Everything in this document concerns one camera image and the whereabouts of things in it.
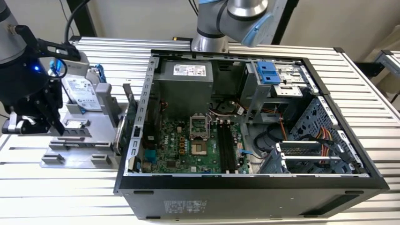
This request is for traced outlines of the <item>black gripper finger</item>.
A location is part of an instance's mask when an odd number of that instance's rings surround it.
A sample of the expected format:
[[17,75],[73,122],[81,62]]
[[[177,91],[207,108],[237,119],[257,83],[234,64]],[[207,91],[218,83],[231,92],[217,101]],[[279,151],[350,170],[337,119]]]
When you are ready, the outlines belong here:
[[59,113],[59,109],[63,107],[62,81],[59,79],[49,80],[42,88],[37,107],[46,118],[47,123],[55,128],[59,135],[63,136],[66,128],[61,122]]

